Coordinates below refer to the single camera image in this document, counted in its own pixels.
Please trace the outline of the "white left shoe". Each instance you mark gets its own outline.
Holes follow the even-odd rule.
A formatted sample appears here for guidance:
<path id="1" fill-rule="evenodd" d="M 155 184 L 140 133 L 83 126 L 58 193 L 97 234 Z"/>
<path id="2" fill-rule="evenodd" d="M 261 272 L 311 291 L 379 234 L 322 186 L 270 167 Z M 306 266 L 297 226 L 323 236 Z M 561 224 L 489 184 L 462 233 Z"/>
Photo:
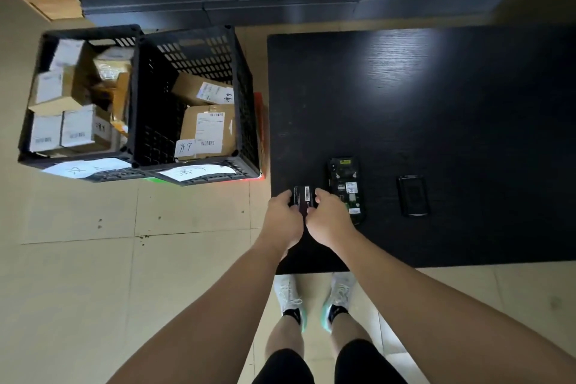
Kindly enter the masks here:
<path id="1" fill-rule="evenodd" d="M 298 292 L 296 277 L 292 274 L 275 275 L 273 282 L 274 293 L 279 303 L 280 312 L 287 308 L 300 308 L 303 314 L 301 332 L 305 332 L 307 325 L 307 314 L 304 301 Z"/>

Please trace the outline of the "person's right hand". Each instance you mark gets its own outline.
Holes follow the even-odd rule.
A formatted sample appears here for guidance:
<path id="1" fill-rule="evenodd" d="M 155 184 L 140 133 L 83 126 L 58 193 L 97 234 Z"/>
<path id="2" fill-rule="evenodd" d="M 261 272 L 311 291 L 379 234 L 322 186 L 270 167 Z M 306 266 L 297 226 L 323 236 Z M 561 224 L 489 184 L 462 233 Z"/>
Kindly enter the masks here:
<path id="1" fill-rule="evenodd" d="M 339 198 L 337 198 L 337 210 L 317 211 L 316 208 L 309 208 L 305 223 L 311 237 L 337 255 L 356 242 L 360 236 L 346 206 Z"/>

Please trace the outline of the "black battery cover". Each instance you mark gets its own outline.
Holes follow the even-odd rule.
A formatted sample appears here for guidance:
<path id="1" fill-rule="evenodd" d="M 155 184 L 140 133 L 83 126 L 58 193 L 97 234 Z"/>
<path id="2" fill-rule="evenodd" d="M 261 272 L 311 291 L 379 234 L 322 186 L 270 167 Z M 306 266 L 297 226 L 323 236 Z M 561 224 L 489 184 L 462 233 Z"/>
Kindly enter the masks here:
<path id="1" fill-rule="evenodd" d="M 423 218 L 431 213 L 425 177 L 404 175 L 396 178 L 401 214 L 407 218 Z"/>

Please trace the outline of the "brown cardboard parcel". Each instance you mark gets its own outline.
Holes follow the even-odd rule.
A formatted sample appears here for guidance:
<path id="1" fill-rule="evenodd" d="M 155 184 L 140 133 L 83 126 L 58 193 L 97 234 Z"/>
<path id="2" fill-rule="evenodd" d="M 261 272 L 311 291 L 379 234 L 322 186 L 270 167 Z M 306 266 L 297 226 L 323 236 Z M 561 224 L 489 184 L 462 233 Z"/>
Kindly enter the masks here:
<path id="1" fill-rule="evenodd" d="M 127 109 L 130 93 L 130 74 L 121 72 L 114 86 L 106 88 L 110 96 L 109 114 L 111 125 L 125 137 L 128 136 Z"/>

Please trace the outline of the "flat cardboard box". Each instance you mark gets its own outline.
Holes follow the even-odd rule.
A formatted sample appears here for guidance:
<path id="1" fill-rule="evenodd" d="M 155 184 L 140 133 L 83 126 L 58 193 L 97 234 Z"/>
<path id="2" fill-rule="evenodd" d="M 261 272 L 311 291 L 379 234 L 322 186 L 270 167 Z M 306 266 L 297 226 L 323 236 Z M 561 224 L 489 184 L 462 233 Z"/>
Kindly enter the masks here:
<path id="1" fill-rule="evenodd" d="M 190 106 L 234 104 L 232 86 L 186 72 L 179 73 L 172 93 Z"/>

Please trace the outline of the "labelled cardboard box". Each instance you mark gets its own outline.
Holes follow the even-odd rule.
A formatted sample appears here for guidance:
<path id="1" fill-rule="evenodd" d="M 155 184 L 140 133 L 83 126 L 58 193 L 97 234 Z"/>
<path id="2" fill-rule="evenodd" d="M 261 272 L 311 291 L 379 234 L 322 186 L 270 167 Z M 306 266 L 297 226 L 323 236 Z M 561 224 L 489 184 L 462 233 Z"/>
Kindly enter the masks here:
<path id="1" fill-rule="evenodd" d="M 236 151 L 234 104 L 190 106 L 184 112 L 177 161 L 232 156 Z"/>

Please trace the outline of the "black handheld scanner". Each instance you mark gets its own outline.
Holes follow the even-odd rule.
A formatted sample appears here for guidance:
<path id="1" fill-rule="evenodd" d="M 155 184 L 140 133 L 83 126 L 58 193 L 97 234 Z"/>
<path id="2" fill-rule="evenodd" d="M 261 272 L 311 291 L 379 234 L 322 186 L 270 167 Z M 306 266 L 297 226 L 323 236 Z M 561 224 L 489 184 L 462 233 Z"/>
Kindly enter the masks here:
<path id="1" fill-rule="evenodd" d="M 359 160 L 356 157 L 332 157 L 327 164 L 329 188 L 346 206 L 352 224 L 358 227 L 366 215 L 361 186 Z"/>

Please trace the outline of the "person's left leg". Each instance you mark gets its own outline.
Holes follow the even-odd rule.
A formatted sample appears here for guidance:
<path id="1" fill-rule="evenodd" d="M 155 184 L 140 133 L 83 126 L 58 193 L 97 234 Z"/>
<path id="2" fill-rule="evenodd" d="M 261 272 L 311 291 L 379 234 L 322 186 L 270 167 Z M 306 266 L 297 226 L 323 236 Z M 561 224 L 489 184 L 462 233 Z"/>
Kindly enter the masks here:
<path id="1" fill-rule="evenodd" d="M 268 337 L 264 359 L 268 360 L 275 352 L 291 350 L 300 357 L 304 357 L 305 345 L 302 329 L 297 320 L 291 315 L 283 315 Z"/>

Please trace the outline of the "person's left hand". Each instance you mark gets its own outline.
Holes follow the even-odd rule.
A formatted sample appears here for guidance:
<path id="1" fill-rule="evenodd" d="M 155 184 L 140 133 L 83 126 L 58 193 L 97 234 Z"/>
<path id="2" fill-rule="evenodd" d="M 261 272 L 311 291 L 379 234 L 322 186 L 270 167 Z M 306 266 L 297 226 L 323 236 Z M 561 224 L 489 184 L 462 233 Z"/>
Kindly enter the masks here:
<path id="1" fill-rule="evenodd" d="M 263 227 L 255 245 L 258 248 L 274 252 L 281 260 L 288 250 L 302 238 L 304 218 L 297 206 L 288 209 L 269 209 L 264 216 Z"/>

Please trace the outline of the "person's right forearm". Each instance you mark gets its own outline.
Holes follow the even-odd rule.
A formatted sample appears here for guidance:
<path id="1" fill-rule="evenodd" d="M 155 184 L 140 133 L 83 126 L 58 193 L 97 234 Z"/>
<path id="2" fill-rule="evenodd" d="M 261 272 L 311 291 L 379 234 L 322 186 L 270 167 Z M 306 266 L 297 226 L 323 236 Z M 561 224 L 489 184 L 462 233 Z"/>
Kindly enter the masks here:
<path id="1" fill-rule="evenodd" d="M 431 384 L 576 384 L 576 358 L 357 231 L 335 235 L 330 247 Z"/>

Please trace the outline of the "black plastic crate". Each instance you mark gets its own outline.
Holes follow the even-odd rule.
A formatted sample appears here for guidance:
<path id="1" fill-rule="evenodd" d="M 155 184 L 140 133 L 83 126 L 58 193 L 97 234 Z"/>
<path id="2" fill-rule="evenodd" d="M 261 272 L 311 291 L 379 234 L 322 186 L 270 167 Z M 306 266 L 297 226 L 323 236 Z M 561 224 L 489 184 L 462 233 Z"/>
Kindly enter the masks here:
<path id="1" fill-rule="evenodd" d="M 116 82 L 101 81 L 93 59 L 110 46 L 133 46 L 135 49 L 132 68 L 129 72 L 130 93 L 126 115 L 128 118 L 129 133 L 130 124 L 135 121 L 135 118 L 133 117 L 134 105 L 132 104 L 133 101 L 131 97 L 136 87 L 137 75 L 134 75 L 133 71 L 134 63 L 138 62 L 139 59 L 139 39 L 142 36 L 143 31 L 140 26 L 135 24 L 48 31 L 41 36 L 33 70 L 27 109 L 18 142 L 17 161 L 19 164 L 42 172 L 42 170 L 47 167 L 67 161 L 92 161 L 104 158 L 117 158 L 131 163 L 132 168 L 99 172 L 91 177 L 78 180 L 100 184 L 105 182 L 131 181 L 145 177 L 145 174 L 138 169 L 137 165 L 133 161 L 133 155 L 129 151 L 129 148 L 133 146 L 133 143 L 128 139 L 129 135 L 125 137 L 113 126 L 112 144 L 111 147 L 106 150 L 79 152 L 62 147 L 61 149 L 51 152 L 34 153 L 29 151 L 34 114 L 39 114 L 40 116 L 54 116 L 57 114 L 63 114 L 65 111 L 81 109 L 83 106 L 89 104 L 95 104 L 109 112 L 110 96 L 107 92 L 107 87 L 114 86 Z M 71 97 L 64 97 L 51 102 L 31 106 L 29 105 L 29 101 L 32 95 L 33 82 L 38 74 L 48 71 L 59 39 L 79 39 L 86 42 L 81 58 L 75 66 L 73 95 Z"/>
<path id="2" fill-rule="evenodd" d="M 190 107 L 172 93 L 182 72 L 233 87 L 236 151 L 232 156 L 176 160 L 176 142 L 180 139 L 184 113 Z M 135 121 L 130 124 L 128 139 L 133 143 L 129 151 L 140 171 L 179 186 L 260 178 L 253 79 L 234 26 L 145 34 L 139 39 L 139 59 L 134 63 L 133 74 L 137 75 L 131 97 Z M 236 175 L 213 175 L 177 182 L 159 174 L 163 170 L 193 164 L 228 166 Z"/>

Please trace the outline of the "person's left forearm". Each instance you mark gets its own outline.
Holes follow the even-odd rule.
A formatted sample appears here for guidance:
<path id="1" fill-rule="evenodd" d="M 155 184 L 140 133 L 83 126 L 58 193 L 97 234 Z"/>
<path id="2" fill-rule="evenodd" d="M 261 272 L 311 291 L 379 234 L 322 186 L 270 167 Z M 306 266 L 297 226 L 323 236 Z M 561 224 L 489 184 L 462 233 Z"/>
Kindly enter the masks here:
<path id="1" fill-rule="evenodd" d="M 140 347 L 106 384 L 236 384 L 277 266 L 292 242 L 262 231 L 213 286 Z"/>

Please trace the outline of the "white shoe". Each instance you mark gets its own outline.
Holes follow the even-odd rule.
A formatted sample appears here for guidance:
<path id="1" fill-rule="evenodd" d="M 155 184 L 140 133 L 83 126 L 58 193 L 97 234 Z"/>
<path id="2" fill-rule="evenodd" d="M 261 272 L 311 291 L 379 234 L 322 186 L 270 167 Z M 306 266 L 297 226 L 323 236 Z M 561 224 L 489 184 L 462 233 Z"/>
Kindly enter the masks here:
<path id="1" fill-rule="evenodd" d="M 292 274 L 275 275 L 273 282 L 274 293 L 279 303 L 280 312 L 287 308 L 300 308 L 303 314 L 301 332 L 305 332 L 307 325 L 307 314 L 304 301 L 298 292 L 296 277 Z"/>
<path id="2" fill-rule="evenodd" d="M 339 271 L 332 274 L 330 291 L 322 306 L 321 312 L 322 327 L 329 334 L 332 332 L 332 327 L 330 328 L 327 322 L 329 305 L 344 306 L 349 311 L 352 291 L 355 285 L 356 278 L 350 271 Z"/>

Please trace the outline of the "person's right leg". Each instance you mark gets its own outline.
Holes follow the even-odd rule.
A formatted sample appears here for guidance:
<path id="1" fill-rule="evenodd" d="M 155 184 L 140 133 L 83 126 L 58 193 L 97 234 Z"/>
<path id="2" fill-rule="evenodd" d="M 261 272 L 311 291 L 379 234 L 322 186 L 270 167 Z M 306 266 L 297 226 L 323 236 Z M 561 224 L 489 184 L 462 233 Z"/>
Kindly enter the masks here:
<path id="1" fill-rule="evenodd" d="M 337 359 L 342 349 L 350 342 L 356 340 L 367 341 L 373 345 L 373 341 L 369 333 L 355 320 L 344 320 L 341 322 L 334 322 L 330 335 L 333 357 Z"/>

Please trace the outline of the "taped brown parcel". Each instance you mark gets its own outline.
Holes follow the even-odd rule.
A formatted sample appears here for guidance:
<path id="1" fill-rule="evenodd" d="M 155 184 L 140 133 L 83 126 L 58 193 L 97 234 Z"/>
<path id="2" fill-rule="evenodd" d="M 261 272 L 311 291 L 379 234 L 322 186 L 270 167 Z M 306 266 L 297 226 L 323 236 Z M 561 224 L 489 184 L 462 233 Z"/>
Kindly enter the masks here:
<path id="1" fill-rule="evenodd" d="M 134 57 L 133 46 L 110 46 L 94 59 L 94 66 L 103 82 L 115 83 L 122 73 L 129 73 Z"/>

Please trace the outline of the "white paper crate label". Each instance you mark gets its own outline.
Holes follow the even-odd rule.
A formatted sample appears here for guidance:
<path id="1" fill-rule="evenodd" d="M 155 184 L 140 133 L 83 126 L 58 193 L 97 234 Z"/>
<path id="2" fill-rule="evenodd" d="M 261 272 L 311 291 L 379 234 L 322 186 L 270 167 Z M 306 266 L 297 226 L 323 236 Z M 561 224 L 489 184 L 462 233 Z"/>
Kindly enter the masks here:
<path id="1" fill-rule="evenodd" d="M 55 164 L 42 172 L 72 179 L 84 179 L 100 172 L 132 168 L 132 164 L 114 157 L 96 160 L 75 160 Z"/>
<path id="2" fill-rule="evenodd" d="M 193 164 L 163 170 L 159 174 L 177 182 L 185 182 L 215 175 L 236 175 L 236 172 L 231 167 L 219 164 Z"/>

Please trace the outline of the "black shorts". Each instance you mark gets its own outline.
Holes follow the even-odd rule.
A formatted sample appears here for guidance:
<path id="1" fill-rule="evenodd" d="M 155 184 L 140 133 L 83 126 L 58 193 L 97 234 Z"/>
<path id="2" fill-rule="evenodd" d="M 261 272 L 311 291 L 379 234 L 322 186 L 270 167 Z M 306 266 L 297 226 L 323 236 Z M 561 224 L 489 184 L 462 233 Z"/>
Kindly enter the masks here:
<path id="1" fill-rule="evenodd" d="M 314 384 L 305 360 L 292 349 L 274 352 L 252 384 Z M 407 381 L 369 341 L 347 343 L 336 358 L 334 384 L 407 384 Z"/>

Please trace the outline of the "black battery pack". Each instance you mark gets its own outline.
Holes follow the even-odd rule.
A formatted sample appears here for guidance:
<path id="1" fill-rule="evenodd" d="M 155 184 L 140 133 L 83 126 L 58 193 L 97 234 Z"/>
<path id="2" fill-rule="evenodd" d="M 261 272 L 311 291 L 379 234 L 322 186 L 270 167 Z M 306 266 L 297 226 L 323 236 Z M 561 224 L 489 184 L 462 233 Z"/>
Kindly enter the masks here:
<path id="1" fill-rule="evenodd" d="M 309 208 L 317 206 L 314 187 L 294 186 L 292 190 L 292 205 L 297 206 L 299 213 L 306 219 Z"/>

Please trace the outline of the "white right shoe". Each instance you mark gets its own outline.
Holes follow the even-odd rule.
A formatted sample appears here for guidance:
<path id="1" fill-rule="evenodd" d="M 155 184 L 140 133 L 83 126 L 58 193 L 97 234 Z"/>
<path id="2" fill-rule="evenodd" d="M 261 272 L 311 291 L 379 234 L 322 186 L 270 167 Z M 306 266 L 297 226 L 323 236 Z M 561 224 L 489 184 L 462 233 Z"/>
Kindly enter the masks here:
<path id="1" fill-rule="evenodd" d="M 332 332 L 332 327 L 330 328 L 327 322 L 329 305 L 344 306 L 349 311 L 352 291 L 355 285 L 356 278 L 350 271 L 339 271 L 332 274 L 330 291 L 322 306 L 321 312 L 322 327 L 329 334 Z"/>

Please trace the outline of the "person's leg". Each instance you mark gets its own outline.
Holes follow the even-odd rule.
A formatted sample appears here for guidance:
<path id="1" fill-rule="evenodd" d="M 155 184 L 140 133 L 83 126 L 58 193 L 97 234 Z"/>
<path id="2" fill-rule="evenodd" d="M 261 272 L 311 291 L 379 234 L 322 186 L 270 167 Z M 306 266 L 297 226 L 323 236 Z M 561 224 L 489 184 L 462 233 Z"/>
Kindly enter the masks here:
<path id="1" fill-rule="evenodd" d="M 341 322 L 334 322 L 330 335 L 333 357 L 337 359 L 342 349 L 350 342 L 356 340 L 367 341 L 373 345 L 373 341 L 369 333 L 355 320 L 344 320 Z"/>
<path id="2" fill-rule="evenodd" d="M 283 315 L 268 337 L 264 359 L 268 360 L 275 352 L 291 350 L 300 357 L 304 357 L 305 345 L 302 329 L 297 320 L 291 315 Z"/>

